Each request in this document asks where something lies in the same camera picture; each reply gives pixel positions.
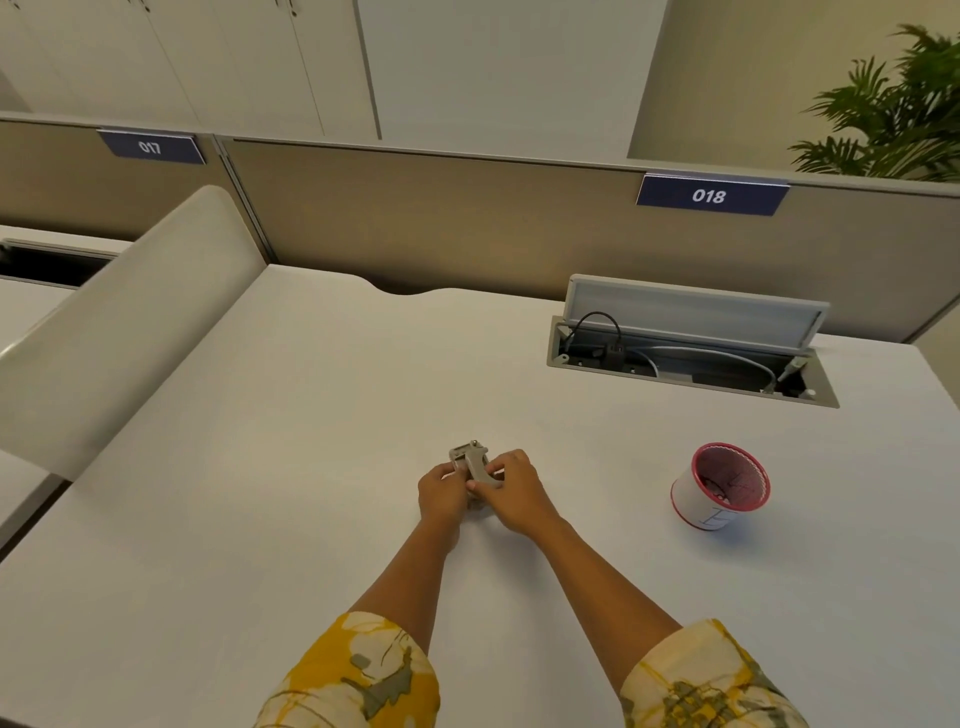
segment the white pen holder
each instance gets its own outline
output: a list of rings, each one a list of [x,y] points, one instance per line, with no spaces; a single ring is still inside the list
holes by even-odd
[[[707,443],[670,488],[674,510],[703,531],[723,528],[741,513],[767,502],[770,478],[749,452],[726,443]]]

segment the metal stapler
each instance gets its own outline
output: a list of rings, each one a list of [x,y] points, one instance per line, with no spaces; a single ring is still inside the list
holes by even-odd
[[[452,449],[450,462],[470,480],[489,483],[494,488],[500,488],[503,485],[503,481],[487,473],[487,464],[490,462],[487,459],[487,449],[476,440],[470,440],[466,445]],[[474,494],[469,494],[468,500],[468,508],[473,511],[479,511],[486,505]]]

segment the red rim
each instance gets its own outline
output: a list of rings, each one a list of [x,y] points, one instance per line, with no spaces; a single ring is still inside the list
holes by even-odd
[[[756,467],[756,470],[760,473],[760,476],[763,478],[763,485],[764,485],[763,497],[760,499],[758,503],[755,503],[747,508],[737,508],[735,505],[732,505],[730,503],[725,503],[723,500],[721,500],[720,498],[715,496],[713,493],[711,493],[709,490],[707,490],[707,486],[704,485],[703,481],[700,479],[700,475],[697,473],[697,458],[700,457],[701,452],[703,452],[705,449],[708,449],[708,448],[731,449],[734,452],[738,452],[739,454],[743,455],[745,458],[747,458],[748,460],[750,460],[750,462],[754,464],[754,466]],[[716,503],[717,505],[723,508],[726,508],[728,511],[736,511],[737,513],[750,513],[750,511],[755,511],[757,508],[759,508],[761,505],[767,502],[767,499],[770,497],[770,477],[767,475],[767,472],[763,470],[763,466],[760,465],[759,462],[756,460],[756,458],[753,457],[745,449],[738,448],[736,445],[731,445],[730,443],[707,443],[706,445],[701,445],[699,448],[697,448],[697,451],[693,453],[693,459],[690,460],[690,472],[693,473],[693,479],[696,481],[697,485],[700,486],[700,490],[703,492],[703,494],[707,496],[710,500],[712,500],[714,503]],[[673,499],[672,488],[670,489],[670,492],[671,492],[670,499],[672,500]]]
[[[677,484],[677,481],[674,480],[674,481],[673,481],[673,485],[676,485],[676,484]],[[688,521],[686,518],[684,518],[684,514],[680,512],[680,509],[677,507],[676,501],[674,501],[674,499],[673,499],[673,485],[670,486],[670,505],[673,506],[673,509],[677,512],[677,515],[680,516],[681,521],[683,521],[684,523],[686,523],[686,524],[689,525],[689,526],[693,526],[693,527],[696,528],[698,531],[707,531],[707,532],[710,532],[711,529],[709,529],[709,528],[703,528],[703,527],[697,525],[696,523],[691,523],[691,522]]]

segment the yellow patterned sleeve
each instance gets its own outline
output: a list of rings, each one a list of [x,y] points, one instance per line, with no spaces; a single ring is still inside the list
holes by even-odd
[[[806,721],[716,619],[658,644],[620,691],[627,728],[806,728]]]
[[[437,676],[413,638],[350,612],[290,670],[254,728],[431,728],[439,710]]]

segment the hand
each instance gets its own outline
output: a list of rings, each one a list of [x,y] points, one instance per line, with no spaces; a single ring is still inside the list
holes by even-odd
[[[504,452],[487,466],[491,475],[500,471],[501,487],[469,480],[467,489],[486,501],[507,528],[535,541],[543,528],[563,522],[526,452]]]
[[[442,463],[431,469],[417,484],[420,490],[420,517],[451,528],[460,527],[467,512],[467,488],[462,473],[453,463]]]

